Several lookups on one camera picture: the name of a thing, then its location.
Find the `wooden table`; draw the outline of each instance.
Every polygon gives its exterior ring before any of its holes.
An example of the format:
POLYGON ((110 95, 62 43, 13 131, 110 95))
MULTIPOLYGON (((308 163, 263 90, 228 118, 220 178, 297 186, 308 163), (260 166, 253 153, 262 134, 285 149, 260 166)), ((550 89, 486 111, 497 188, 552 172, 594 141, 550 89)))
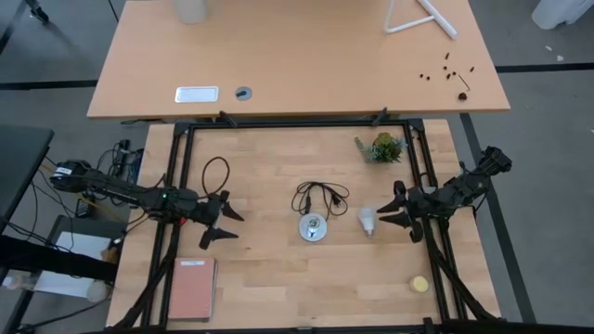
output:
MULTIPOLYGON (((443 184, 459 169, 449 127, 446 121, 431 120, 425 121, 425 128, 433 166, 443 184)), ((166 171, 173 129, 172 125, 150 127, 140 184, 153 186, 166 171)), ((413 244, 403 228, 379 222, 375 237, 367 238, 356 218, 362 206, 380 207, 392 200, 394 180, 413 186, 406 154, 402 163, 366 164, 355 147, 355 136, 370 142, 386 131, 402 135, 402 127, 388 126, 197 131, 188 187, 202 193, 205 162, 225 157, 231 166, 225 189, 245 222, 223 218, 221 227, 239 238, 215 241, 207 251, 198 247, 202 225, 182 227, 178 256, 213 256, 219 262, 214 313, 209 323, 170 321, 168 328, 411 325, 420 324, 426 316, 438 322, 433 286, 424 294, 408 287, 413 276, 432 280, 424 243, 413 244), (335 182, 351 191, 348 213, 330 218, 328 234, 317 243, 299 236, 300 215, 291 210, 295 187, 307 180, 335 182)), ((177 166, 181 166, 183 143, 177 166)), ((207 173, 209 189, 218 187, 224 177, 225 168, 215 168, 222 166, 218 163, 207 173)), ((323 212, 317 196, 313 212, 323 212)), ((133 212, 131 219, 138 215, 133 212)), ((109 325, 125 314, 145 286, 155 230, 154 222, 146 222, 126 237, 109 325)), ((460 277, 489 312, 498 314, 471 210, 456 213, 449 233, 460 277)), ((451 295, 446 295, 454 312, 451 295)), ((155 305, 153 321, 158 319, 159 297, 155 305)))
MULTIPOLYGON (((213 0, 208 18, 194 25, 177 19, 172 1, 128 1, 87 115, 510 109, 468 1, 432 2, 459 31, 457 41, 435 22, 384 35, 387 0, 213 0), (460 76, 471 89, 465 102, 460 76), (175 103, 179 86, 218 86, 218 101, 175 103), (251 99, 237 100, 241 86, 252 89, 251 99)), ((393 25, 424 16, 415 0, 398 0, 393 25)))

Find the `book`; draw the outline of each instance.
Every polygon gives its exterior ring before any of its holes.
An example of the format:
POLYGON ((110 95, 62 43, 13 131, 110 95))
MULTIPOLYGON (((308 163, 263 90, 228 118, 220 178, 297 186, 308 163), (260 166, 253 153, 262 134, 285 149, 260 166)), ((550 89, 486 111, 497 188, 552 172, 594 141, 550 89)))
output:
POLYGON ((207 322, 213 316, 216 282, 213 258, 177 258, 169 300, 169 319, 207 322))

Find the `wooden work surface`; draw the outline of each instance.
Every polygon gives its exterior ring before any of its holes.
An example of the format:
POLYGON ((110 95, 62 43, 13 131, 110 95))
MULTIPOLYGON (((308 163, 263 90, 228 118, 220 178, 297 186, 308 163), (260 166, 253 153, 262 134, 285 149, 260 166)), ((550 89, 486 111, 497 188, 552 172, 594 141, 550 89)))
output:
MULTIPOLYGON (((87 115, 508 110, 468 1, 432 3, 458 30, 457 41, 434 21, 384 35, 387 0, 213 0, 208 18, 194 25, 177 19, 172 1, 128 1, 87 115), (458 75, 447 80, 452 71, 458 75), (465 102, 460 75, 471 89, 465 102), (218 101, 177 104, 179 86, 218 86, 218 101), (252 89, 250 100, 236 99, 241 86, 252 89)), ((398 0, 393 25, 425 16, 415 0, 398 0)))
MULTIPOLYGON (((433 165, 443 183, 458 173, 449 127, 441 120, 425 124, 433 165)), ((394 180, 413 186, 406 154, 402 163, 367 164, 355 147, 355 136, 371 142, 386 131, 402 135, 401 127, 388 126, 197 131, 188 187, 202 194, 205 162, 225 157, 231 166, 225 189, 245 222, 222 218, 220 226, 239 238, 215 241, 208 250, 198 247, 202 225, 188 222, 182 227, 178 256, 213 256, 219 263, 214 312, 209 323, 170 321, 168 328, 416 325, 426 316, 439 322, 433 283, 427 293, 415 293, 408 285, 419 275, 432 281, 425 244, 413 244, 405 229, 379 222, 375 237, 368 238, 356 218, 362 206, 378 208, 391 201, 394 180), (299 236, 300 215, 291 210, 295 187, 307 180, 335 182, 351 191, 347 214, 331 217, 328 234, 317 243, 299 236)), ((166 171, 172 133, 172 125, 150 127, 141 184, 154 185, 166 171)), ((177 166, 183 151, 181 145, 177 166)), ((223 163, 215 162, 206 176, 207 188, 217 188, 224 173, 223 163)), ((325 214, 319 192, 313 204, 313 212, 325 214)), ((133 212, 131 218, 138 215, 133 212)), ((125 314, 145 286, 155 230, 149 221, 126 237, 109 325, 125 314)), ((462 280, 488 311, 498 314, 471 210, 459 210, 451 219, 450 236, 462 280)), ((454 314, 448 285, 446 291, 454 314)), ((158 319, 161 293, 159 289, 153 321, 158 319)))

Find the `gray floor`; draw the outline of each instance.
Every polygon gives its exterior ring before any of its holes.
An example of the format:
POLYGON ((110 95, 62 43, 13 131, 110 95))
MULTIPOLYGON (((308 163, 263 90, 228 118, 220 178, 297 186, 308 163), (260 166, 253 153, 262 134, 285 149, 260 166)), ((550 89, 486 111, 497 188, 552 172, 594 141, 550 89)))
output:
MULTIPOLYGON (((123 0, 114 0, 116 10, 123 0)), ((557 55, 566 62, 594 61, 594 10, 575 25, 541 31, 530 20, 536 0, 471 0, 489 52, 497 65, 548 64, 557 55), (552 52, 545 45, 553 48, 552 52)), ((0 3, 0 32, 19 5, 0 3)), ((91 80, 100 74, 116 22, 107 1, 42 0, 54 25, 42 27, 23 15, 0 55, 0 83, 91 80)), ((594 327, 594 72, 502 74, 512 111, 473 115, 483 146, 503 148, 513 170, 494 183, 538 322, 594 327)), ((56 131, 49 156, 96 161, 116 140, 144 145, 144 124, 120 126, 116 121, 89 121, 86 109, 92 88, 0 91, 0 122, 51 127, 56 131)), ((449 115, 459 157, 471 154, 458 115, 449 115)), ((35 182, 44 187, 43 181, 35 182)), ((74 197, 65 195, 70 207, 74 197)), ((49 232, 58 205, 40 196, 36 231, 49 232)), ((32 227, 32 194, 27 193, 14 221, 32 227)), ((120 215, 125 216, 125 209, 120 215)), ((487 208, 478 225, 504 316, 520 320, 510 281, 487 208)), ((0 325, 16 297, 0 290, 0 325)), ((37 294, 26 321, 34 323, 77 310, 86 302, 37 294)), ((107 304, 39 333, 101 329, 107 304)))

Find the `small succulent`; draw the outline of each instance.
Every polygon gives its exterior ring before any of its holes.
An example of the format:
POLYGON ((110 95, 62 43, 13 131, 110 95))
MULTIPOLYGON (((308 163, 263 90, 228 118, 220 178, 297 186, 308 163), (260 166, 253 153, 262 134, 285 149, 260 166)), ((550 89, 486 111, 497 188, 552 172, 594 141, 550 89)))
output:
POLYGON ((359 137, 355 138, 365 162, 400 162, 400 155, 407 143, 402 138, 393 138, 388 133, 381 133, 371 146, 365 146, 359 137))

